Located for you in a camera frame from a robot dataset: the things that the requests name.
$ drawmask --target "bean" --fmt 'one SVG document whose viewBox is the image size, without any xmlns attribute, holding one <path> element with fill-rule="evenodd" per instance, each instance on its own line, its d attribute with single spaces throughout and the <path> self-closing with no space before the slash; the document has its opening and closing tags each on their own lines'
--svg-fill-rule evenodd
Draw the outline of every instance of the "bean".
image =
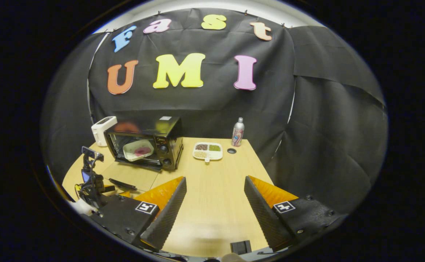
<svg viewBox="0 0 425 262">
<path fill-rule="evenodd" d="M 207 144 L 198 144 L 196 145 L 196 150 L 208 150 L 208 145 Z"/>
<path fill-rule="evenodd" d="M 205 158 L 206 158 L 206 152 L 196 151 L 196 152 L 194 153 L 194 155 L 195 155 L 196 157 L 198 157 L 198 158 L 203 158 L 203 159 L 205 159 Z"/>
<path fill-rule="evenodd" d="M 209 145 L 210 151 L 221 151 L 221 148 L 219 146 L 215 146 L 213 144 Z"/>
</svg>

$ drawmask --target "toaster oven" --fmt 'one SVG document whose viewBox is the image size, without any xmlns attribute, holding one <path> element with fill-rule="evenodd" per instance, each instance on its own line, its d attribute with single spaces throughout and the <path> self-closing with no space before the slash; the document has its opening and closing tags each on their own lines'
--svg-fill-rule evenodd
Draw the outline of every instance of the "toaster oven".
<svg viewBox="0 0 425 262">
<path fill-rule="evenodd" d="M 174 170 L 179 166 L 183 150 L 182 121 L 178 116 L 148 118 L 139 116 L 119 121 L 104 131 L 107 146 L 115 161 L 133 164 L 153 170 Z M 154 149 L 150 156 L 129 161 L 124 146 L 140 140 L 147 140 Z"/>
</svg>

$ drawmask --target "black handle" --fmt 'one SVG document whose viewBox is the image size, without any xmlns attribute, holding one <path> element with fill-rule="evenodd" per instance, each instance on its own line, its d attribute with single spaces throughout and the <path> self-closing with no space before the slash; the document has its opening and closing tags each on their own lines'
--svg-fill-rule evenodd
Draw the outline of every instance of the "black handle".
<svg viewBox="0 0 425 262">
<path fill-rule="evenodd" d="M 120 181 L 114 180 L 112 178 L 109 178 L 109 181 L 111 181 L 111 183 L 115 184 L 116 186 L 122 186 L 122 187 L 125 187 L 125 188 L 129 188 L 129 189 L 133 189 L 133 190 L 138 190 L 136 188 L 136 186 L 132 186 L 131 184 L 126 184 L 124 182 L 120 182 Z"/>
</svg>

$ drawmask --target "white toaster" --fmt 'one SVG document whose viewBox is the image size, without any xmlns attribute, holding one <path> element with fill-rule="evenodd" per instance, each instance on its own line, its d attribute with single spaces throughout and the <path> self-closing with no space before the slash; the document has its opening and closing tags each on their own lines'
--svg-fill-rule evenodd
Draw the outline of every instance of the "white toaster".
<svg viewBox="0 0 425 262">
<path fill-rule="evenodd" d="M 104 131 L 116 123 L 117 118 L 115 116 L 108 116 L 91 126 L 91 131 L 93 131 L 93 135 L 95 136 L 96 144 L 98 144 L 98 146 L 107 146 L 106 139 L 104 138 Z"/>
</svg>

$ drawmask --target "screw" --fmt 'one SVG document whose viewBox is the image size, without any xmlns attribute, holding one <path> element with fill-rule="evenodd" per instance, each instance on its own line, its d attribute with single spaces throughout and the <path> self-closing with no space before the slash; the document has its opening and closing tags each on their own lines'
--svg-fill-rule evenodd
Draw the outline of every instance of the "screw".
<svg viewBox="0 0 425 262">
<path fill-rule="evenodd" d="M 133 231 L 131 229 L 126 229 L 126 230 L 127 230 L 127 234 L 135 235 L 135 231 Z"/>
</svg>

